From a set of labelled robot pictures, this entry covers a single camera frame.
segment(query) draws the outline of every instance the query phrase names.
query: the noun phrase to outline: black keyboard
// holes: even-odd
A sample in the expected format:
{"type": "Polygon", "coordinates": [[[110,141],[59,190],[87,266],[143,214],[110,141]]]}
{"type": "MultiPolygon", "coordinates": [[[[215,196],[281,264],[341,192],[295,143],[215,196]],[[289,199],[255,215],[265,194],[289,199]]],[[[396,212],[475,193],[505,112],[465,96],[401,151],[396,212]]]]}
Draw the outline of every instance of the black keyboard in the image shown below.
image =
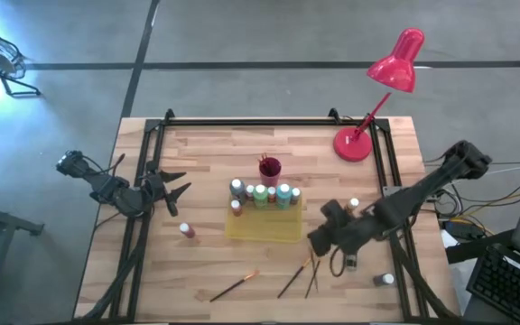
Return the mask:
{"type": "Polygon", "coordinates": [[[520,255],[499,244],[487,247],[467,291],[520,322],[520,255]]]}

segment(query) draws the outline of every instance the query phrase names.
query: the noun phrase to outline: paint bottle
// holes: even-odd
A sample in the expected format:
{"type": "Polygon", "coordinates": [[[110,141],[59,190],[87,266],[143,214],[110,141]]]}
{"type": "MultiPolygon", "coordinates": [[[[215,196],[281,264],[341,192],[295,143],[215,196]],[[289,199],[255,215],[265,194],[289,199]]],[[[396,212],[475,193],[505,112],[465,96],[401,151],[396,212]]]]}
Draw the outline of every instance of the paint bottle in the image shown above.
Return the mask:
{"type": "Polygon", "coordinates": [[[288,209],[292,195],[292,189],[288,184],[278,186],[278,190],[276,190],[276,207],[280,209],[288,209]]]}
{"type": "Polygon", "coordinates": [[[375,286],[390,285],[395,282],[395,277],[392,274],[380,274],[372,278],[375,286]]]}
{"type": "Polygon", "coordinates": [[[300,189],[299,188],[293,188],[292,189],[292,196],[290,197],[290,204],[294,205],[298,203],[300,200],[300,189]]]}
{"type": "Polygon", "coordinates": [[[194,228],[185,222],[180,224],[180,232],[184,234],[184,236],[186,236],[187,238],[194,238],[194,236],[196,236],[194,228]]]}
{"type": "Polygon", "coordinates": [[[357,256],[356,255],[346,255],[344,257],[346,262],[347,271],[355,272],[357,270],[357,256]]]}
{"type": "Polygon", "coordinates": [[[268,190],[264,185],[256,185],[254,188],[254,204],[258,209],[264,209],[268,205],[268,190]]]}
{"type": "Polygon", "coordinates": [[[240,204],[240,201],[233,200],[230,203],[230,206],[232,207],[232,213],[234,213],[234,217],[240,217],[242,214],[242,204],[240,204]]]}
{"type": "Polygon", "coordinates": [[[239,200],[240,202],[246,202],[246,186],[239,179],[234,179],[230,182],[230,192],[232,193],[232,198],[234,200],[239,200]]]}
{"type": "Polygon", "coordinates": [[[354,210],[358,207],[360,201],[357,198],[352,198],[348,201],[347,206],[344,207],[344,210],[350,214],[354,212],[354,210]]]}
{"type": "Polygon", "coordinates": [[[268,202],[274,203],[276,202],[276,188],[275,187],[269,187],[268,188],[268,202]]]}
{"type": "Polygon", "coordinates": [[[249,201],[254,200],[254,185],[246,186],[246,198],[249,201]]]}

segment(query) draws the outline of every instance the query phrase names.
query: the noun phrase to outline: wooden table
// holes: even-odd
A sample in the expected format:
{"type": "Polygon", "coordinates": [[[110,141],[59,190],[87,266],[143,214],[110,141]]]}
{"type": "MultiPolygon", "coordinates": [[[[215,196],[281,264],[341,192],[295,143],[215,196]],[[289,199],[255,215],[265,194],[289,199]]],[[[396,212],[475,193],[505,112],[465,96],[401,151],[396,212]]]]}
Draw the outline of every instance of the wooden table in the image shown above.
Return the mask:
{"type": "MultiPolygon", "coordinates": [[[[125,153],[117,174],[128,180],[135,175],[144,121],[125,118],[118,133],[114,160],[125,153]]],[[[403,184],[414,184],[424,175],[424,167],[413,120],[389,117],[389,121],[403,184]]],[[[233,178],[258,183],[257,159],[261,153],[282,162],[281,182],[302,189],[304,235],[324,221],[320,206],[330,199],[344,204],[356,197],[361,207],[378,199],[381,195],[373,155],[363,162],[340,160],[331,145],[337,130],[336,126],[167,127],[161,168],[167,172],[188,172],[169,188],[187,181],[192,185],[178,202],[178,217],[172,218],[164,203],[156,204],[136,320],[401,320],[396,286],[376,288],[372,284],[374,275],[394,271],[387,241],[370,241],[359,252],[357,271],[345,272],[340,278],[330,274],[329,257],[325,256],[319,270],[319,292],[312,289],[309,299],[303,298],[311,276],[305,270],[283,298],[277,300],[276,295],[308,256],[306,241],[272,244],[224,237],[228,183],[233,178]],[[181,222],[194,226],[196,239],[188,239],[179,232],[181,222]],[[218,301],[209,302],[256,268],[260,271],[256,278],[218,301]]],[[[390,183],[386,156],[384,162],[390,183]]],[[[102,207],[97,222],[114,212],[111,207],[102,207]]],[[[76,316],[85,314],[113,280],[124,228],[125,219],[118,217],[93,236],[76,316]]],[[[419,215],[413,235],[422,275],[444,303],[452,311],[458,311],[434,215],[419,215]]],[[[412,288],[410,279],[407,286],[412,288]]],[[[129,285],[125,286],[122,313],[128,292],[129,285]]],[[[413,290],[408,292],[416,308],[413,290]]]]}

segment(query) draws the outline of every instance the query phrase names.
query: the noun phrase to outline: yellow tray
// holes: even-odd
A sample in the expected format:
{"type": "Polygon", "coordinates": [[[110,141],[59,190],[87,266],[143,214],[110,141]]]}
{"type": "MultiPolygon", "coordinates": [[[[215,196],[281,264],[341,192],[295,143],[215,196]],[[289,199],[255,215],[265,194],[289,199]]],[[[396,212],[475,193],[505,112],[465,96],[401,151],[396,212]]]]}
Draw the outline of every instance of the yellow tray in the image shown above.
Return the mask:
{"type": "Polygon", "coordinates": [[[261,240],[277,243],[297,243],[302,235],[302,201],[288,209],[279,209],[268,203],[257,209],[248,201],[239,217],[234,216],[228,202],[226,237],[232,239],[261,240]]]}

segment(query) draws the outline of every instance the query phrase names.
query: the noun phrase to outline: red desk lamp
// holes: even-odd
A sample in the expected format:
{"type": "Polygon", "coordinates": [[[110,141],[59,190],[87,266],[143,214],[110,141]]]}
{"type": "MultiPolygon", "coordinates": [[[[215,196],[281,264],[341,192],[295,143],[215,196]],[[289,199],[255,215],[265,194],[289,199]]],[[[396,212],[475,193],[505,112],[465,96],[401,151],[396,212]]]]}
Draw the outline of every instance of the red desk lamp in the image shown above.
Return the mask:
{"type": "MultiPolygon", "coordinates": [[[[405,29],[398,37],[390,55],[373,64],[368,69],[367,76],[388,87],[412,93],[414,90],[413,61],[416,54],[421,50],[423,42],[423,31],[416,28],[405,29]]],[[[359,162],[368,157],[372,151],[372,141],[365,131],[375,119],[378,109],[382,107],[390,95],[390,92],[386,93],[357,129],[345,127],[336,134],[334,150],[340,158],[349,162],[359,162]]]]}

